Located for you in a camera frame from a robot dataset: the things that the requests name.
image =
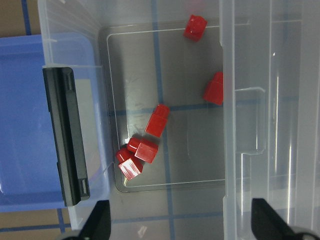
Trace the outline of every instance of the red plastic cube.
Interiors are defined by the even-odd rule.
[[[142,173],[144,166],[139,159],[125,147],[121,148],[115,156],[120,162],[118,167],[128,180],[131,180]]]
[[[199,41],[205,32],[207,23],[208,22],[202,16],[191,15],[185,27],[183,36],[195,42]]]
[[[145,132],[160,138],[166,127],[169,112],[169,107],[163,104],[158,104],[145,127]]]
[[[130,138],[126,148],[134,153],[134,156],[151,164],[158,153],[158,145],[146,139]]]
[[[222,105],[224,101],[224,74],[222,71],[218,71],[214,75],[213,79],[206,86],[202,97],[208,102]]]

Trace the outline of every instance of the red cap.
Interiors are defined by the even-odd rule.
[[[224,73],[222,71],[216,72],[212,81],[224,84]]]
[[[163,104],[158,104],[156,106],[153,114],[158,115],[161,118],[166,119],[170,113],[170,108]]]
[[[144,139],[144,138],[142,138],[141,143],[143,143],[145,145],[148,145],[150,148],[154,148],[154,149],[157,149],[157,150],[159,148],[159,146],[157,144],[155,144],[152,141],[149,141],[147,139]]]
[[[202,16],[191,15],[189,19],[190,32],[192,34],[199,34],[206,28],[207,21]]]
[[[132,137],[130,138],[128,144],[126,145],[126,148],[130,151],[135,153],[137,151],[137,148],[139,147],[139,144],[141,143],[141,140],[136,138],[136,137]]]
[[[120,163],[118,167],[128,180],[131,180],[141,174],[144,168],[139,159],[135,156],[132,156],[127,161]]]
[[[118,159],[120,163],[123,163],[124,161],[128,160],[132,155],[132,152],[128,151],[128,149],[123,147],[116,152],[115,157]]]

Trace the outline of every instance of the black handle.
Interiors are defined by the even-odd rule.
[[[320,240],[310,230],[295,233],[263,198],[253,198],[251,229],[257,240]]]
[[[43,69],[43,76],[63,200],[74,206],[90,196],[74,72],[50,67]]]
[[[111,235],[111,214],[108,200],[97,201],[79,234],[63,240],[108,240]]]

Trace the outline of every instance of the clear plastic bin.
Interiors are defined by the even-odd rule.
[[[76,84],[90,79],[92,88],[96,161],[102,167],[96,181],[89,180],[96,194],[69,208],[72,228],[83,225],[94,201],[108,198],[110,186],[111,239],[222,239],[223,222],[225,239],[253,239],[254,197],[265,198],[290,225],[320,234],[318,1],[39,0],[38,5],[46,65],[69,66]],[[191,14],[209,20],[204,38],[193,45],[180,39]],[[66,51],[69,33],[88,40],[93,63]],[[190,67],[192,55],[198,62]],[[192,85],[191,76],[205,82],[222,65],[223,108],[207,104],[181,111],[205,104],[197,100],[202,83]],[[170,84],[172,92],[164,90]],[[162,154],[145,175],[126,182],[113,163],[114,151],[132,134],[143,134],[162,101],[171,107]],[[87,163],[89,172],[92,166]]]

